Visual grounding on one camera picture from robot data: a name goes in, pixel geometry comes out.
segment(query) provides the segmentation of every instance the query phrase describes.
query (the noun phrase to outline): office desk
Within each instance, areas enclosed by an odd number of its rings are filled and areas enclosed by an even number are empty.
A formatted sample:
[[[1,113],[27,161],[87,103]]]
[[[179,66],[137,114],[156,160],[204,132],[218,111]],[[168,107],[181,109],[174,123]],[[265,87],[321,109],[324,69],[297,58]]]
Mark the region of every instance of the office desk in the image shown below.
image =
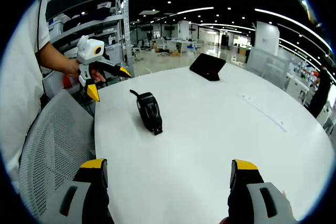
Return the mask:
[[[209,82],[179,68],[99,90],[96,153],[108,160],[116,224],[219,223],[228,216],[235,158],[253,162],[264,181],[284,190],[297,219],[319,198],[334,159],[321,125],[253,73],[227,63],[219,74],[220,81]],[[162,134],[144,127],[130,89],[154,94]],[[286,130],[242,95],[281,119]]]
[[[176,48],[177,43],[181,43],[181,52],[186,52],[188,50],[187,46],[192,45],[194,50],[196,50],[196,42],[195,41],[185,41],[185,40],[167,40],[167,45],[169,51],[173,51]]]

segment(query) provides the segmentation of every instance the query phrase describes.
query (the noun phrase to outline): floor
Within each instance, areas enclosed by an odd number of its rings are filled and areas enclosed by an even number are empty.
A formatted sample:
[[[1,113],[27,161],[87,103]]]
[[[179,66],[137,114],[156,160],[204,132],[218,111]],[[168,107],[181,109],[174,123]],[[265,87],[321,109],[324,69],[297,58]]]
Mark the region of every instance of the floor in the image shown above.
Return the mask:
[[[227,63],[232,63],[243,68],[245,67],[245,56],[239,55],[233,50],[220,49],[213,45],[205,45],[196,51],[188,49],[187,52],[183,52],[176,57],[166,53],[155,52],[154,49],[137,52],[134,62],[134,74],[135,76],[142,76],[162,70],[187,67],[190,66],[201,53],[219,57],[226,60]]]

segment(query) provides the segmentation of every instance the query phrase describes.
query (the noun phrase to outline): mesh chair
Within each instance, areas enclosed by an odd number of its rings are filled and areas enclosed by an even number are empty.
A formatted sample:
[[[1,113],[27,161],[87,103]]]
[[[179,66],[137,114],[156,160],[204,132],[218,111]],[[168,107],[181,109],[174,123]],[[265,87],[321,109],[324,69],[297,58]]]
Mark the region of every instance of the mesh chair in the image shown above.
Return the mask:
[[[164,39],[157,39],[156,40],[156,48],[166,50],[167,49],[166,41]]]
[[[48,197],[94,158],[93,118],[61,90],[32,125],[22,151],[20,196],[30,213],[40,217]]]
[[[149,41],[147,40],[147,39],[144,39],[143,40],[143,46],[144,47],[149,47],[150,45],[149,45]]]
[[[198,39],[198,40],[196,41],[196,48],[201,48],[202,46],[203,46],[203,41],[200,40],[200,39]]]
[[[139,41],[137,47],[132,47],[133,52],[139,51],[141,52],[142,40]]]
[[[275,86],[284,89],[286,83],[286,74],[287,73],[278,66],[271,63],[266,63],[261,77],[273,83]]]

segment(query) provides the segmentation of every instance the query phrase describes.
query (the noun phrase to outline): ceiling light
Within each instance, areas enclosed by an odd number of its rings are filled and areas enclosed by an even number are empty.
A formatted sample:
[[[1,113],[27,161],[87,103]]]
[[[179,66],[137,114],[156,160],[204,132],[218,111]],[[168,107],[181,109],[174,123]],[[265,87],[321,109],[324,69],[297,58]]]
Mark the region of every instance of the ceiling light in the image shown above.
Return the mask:
[[[236,27],[236,28],[242,28],[242,29],[247,29],[247,30],[251,30],[251,31],[255,31],[255,29],[252,29],[252,28],[248,28],[248,27],[244,27],[244,26],[235,26],[235,25],[227,25],[227,24],[211,24],[211,23],[205,23],[205,24],[202,24],[204,26],[211,26],[211,25],[214,25],[214,26],[230,26],[230,27]]]
[[[311,34],[313,34],[313,35],[314,35],[315,37],[317,37],[323,44],[325,44],[325,45],[329,48],[329,50],[333,51],[332,48],[329,46],[329,44],[328,44],[328,43],[327,43],[321,36],[319,36],[319,35],[318,35],[317,33],[315,33],[313,30],[309,29],[307,26],[305,26],[305,25],[303,25],[303,24],[297,22],[296,20],[291,19],[291,18],[288,18],[288,17],[286,17],[286,16],[284,16],[284,15],[281,15],[281,14],[277,14],[277,13],[269,12],[269,11],[267,11],[267,10],[255,9],[255,11],[257,11],[257,12],[261,12],[261,13],[271,14],[271,15],[274,15],[274,16],[278,16],[278,17],[280,17],[280,18],[283,18],[283,19],[286,19],[286,20],[288,20],[288,21],[293,22],[294,24],[296,24],[296,25],[302,27],[303,29],[305,29],[305,30],[307,30],[308,32],[310,32]]]
[[[169,15],[169,16],[171,17],[171,16],[175,16],[175,15],[178,15],[178,14],[196,12],[198,10],[210,10],[210,9],[213,9],[213,7],[203,7],[203,8],[197,8],[197,9],[191,9],[191,10],[184,10],[183,12],[178,12],[178,13],[175,13],[175,14],[172,14],[172,15]]]
[[[228,29],[221,29],[221,31],[231,31],[233,33],[241,34],[241,31],[235,31],[235,30],[228,30]]]

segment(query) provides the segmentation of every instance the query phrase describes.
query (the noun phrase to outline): wall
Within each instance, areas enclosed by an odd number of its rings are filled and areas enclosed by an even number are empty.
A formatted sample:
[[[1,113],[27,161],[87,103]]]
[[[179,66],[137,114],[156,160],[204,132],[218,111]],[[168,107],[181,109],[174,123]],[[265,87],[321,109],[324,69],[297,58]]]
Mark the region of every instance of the wall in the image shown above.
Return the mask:
[[[200,28],[199,29],[199,39],[204,41],[205,44],[216,45],[218,44],[218,33],[209,34],[208,31],[214,32],[211,29]]]
[[[254,46],[273,55],[278,55],[279,29],[263,22],[257,22],[256,38]]]
[[[174,27],[174,30],[172,30],[172,38],[177,38],[178,37],[177,24],[174,24],[173,27]]]
[[[192,33],[191,33],[191,39],[192,40],[197,40],[197,34],[198,34],[198,28],[199,28],[199,26],[196,26],[196,25],[190,25],[190,29],[191,28],[193,28],[193,29],[195,29],[194,31],[191,31]]]
[[[147,39],[148,38],[147,33],[150,32],[150,31],[142,31],[140,27],[138,27],[137,29],[130,30],[131,44],[133,44],[133,45],[138,44],[137,31],[138,31],[138,41],[143,40],[143,39]]]
[[[233,46],[233,33],[228,32],[227,35],[229,36],[229,42],[228,45],[229,47]]]

